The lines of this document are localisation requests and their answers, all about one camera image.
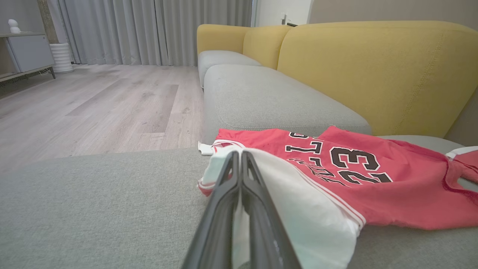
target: gray sofa cushion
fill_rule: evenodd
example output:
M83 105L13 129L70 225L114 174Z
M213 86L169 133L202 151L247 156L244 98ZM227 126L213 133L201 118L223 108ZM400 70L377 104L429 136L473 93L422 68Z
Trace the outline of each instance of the gray sofa cushion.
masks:
M197 149L53 159L0 178L0 268L180 268L207 203Z
M199 81L204 88L204 76L211 66L221 64L261 66L261 64L241 53L228 50L206 50L197 56L197 69L199 71Z
M216 65L204 84L202 142L212 143L219 128L284 129L319 136L329 126L371 134L367 121L315 89L268 67Z

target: sofa armrest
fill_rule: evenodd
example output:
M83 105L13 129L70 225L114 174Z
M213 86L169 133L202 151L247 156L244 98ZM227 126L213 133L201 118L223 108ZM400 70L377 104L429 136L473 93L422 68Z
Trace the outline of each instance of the sofa armrest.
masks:
M197 54L205 50L229 50L242 54L250 27L202 24L197 28Z

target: white figurine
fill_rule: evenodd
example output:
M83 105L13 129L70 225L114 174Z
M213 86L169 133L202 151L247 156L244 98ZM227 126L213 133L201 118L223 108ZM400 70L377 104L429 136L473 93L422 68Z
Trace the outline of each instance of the white figurine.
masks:
M19 34L20 33L20 28L18 28L18 22L14 19L9 19L8 20L8 25L10 25L10 32L12 34Z

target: gray cabinet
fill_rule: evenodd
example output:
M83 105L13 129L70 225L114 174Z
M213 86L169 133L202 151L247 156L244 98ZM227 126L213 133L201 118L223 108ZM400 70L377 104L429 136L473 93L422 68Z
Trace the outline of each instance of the gray cabinet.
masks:
M46 68L52 70L54 65L44 34L0 34L0 58L0 81Z
M20 72L54 64L45 35L12 36L8 38Z

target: white vase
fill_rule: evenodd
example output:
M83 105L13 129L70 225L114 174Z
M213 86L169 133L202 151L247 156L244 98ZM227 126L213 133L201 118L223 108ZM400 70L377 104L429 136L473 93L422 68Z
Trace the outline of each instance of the white vase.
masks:
M73 72L70 58L70 46L68 43L50 44L55 65L53 71L56 74Z
M8 20L8 25L10 25L10 33L12 34L19 34L20 28L18 28L18 22L14 19L9 19Z

